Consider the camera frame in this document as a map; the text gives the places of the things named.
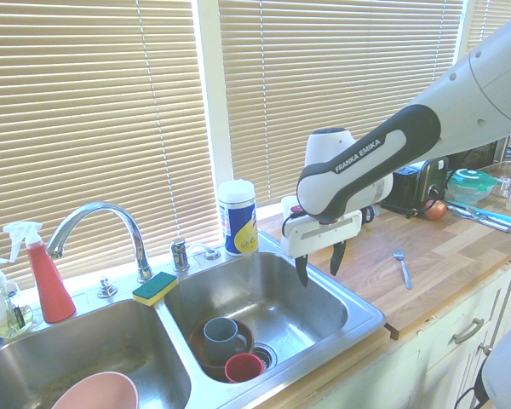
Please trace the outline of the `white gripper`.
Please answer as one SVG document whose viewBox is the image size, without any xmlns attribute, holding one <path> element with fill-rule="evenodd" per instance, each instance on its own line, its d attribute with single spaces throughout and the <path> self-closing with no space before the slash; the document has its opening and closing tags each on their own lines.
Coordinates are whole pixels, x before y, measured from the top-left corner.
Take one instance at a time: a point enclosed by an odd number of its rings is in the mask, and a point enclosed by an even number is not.
<svg viewBox="0 0 511 409">
<path fill-rule="evenodd" d="M 281 251 L 295 258 L 296 272 L 301 284 L 307 287 L 308 254 L 333 245 L 330 274 L 337 275 L 345 254 L 347 239 L 355 237 L 362 224 L 360 210 L 347 213 L 331 224 L 322 224 L 303 212 L 291 213 L 283 223 Z"/>
</svg>

